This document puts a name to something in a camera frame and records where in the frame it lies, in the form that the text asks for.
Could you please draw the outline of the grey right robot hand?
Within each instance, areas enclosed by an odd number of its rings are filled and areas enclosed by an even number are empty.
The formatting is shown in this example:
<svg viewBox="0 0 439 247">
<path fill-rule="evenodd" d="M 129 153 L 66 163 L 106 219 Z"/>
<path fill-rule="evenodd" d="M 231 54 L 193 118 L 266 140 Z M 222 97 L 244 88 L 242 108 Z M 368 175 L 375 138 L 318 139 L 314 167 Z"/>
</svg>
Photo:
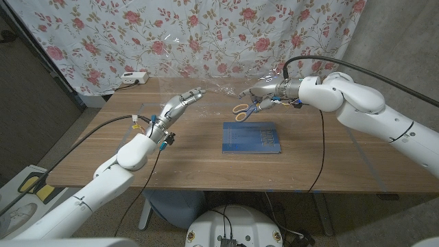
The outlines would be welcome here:
<svg viewBox="0 0 439 247">
<path fill-rule="evenodd" d="M 298 91 L 301 79 L 283 79 L 280 77 L 260 79 L 250 88 L 242 91 L 239 98 L 250 97 L 257 105 L 256 111 L 267 110 L 277 104 L 288 104 L 294 108 L 301 108 Z"/>
</svg>

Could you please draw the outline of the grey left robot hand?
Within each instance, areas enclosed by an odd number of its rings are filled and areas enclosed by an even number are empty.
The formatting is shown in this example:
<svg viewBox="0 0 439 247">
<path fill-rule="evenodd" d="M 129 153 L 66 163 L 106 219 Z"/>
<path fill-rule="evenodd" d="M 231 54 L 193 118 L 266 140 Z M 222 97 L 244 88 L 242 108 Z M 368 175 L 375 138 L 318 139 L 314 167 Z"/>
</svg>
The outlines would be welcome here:
<svg viewBox="0 0 439 247">
<path fill-rule="evenodd" d="M 183 115 L 187 107 L 203 98 L 205 93 L 204 89 L 197 87 L 172 97 L 157 115 L 154 124 L 147 128 L 146 135 L 158 143 L 165 136 L 165 132 Z"/>
</svg>

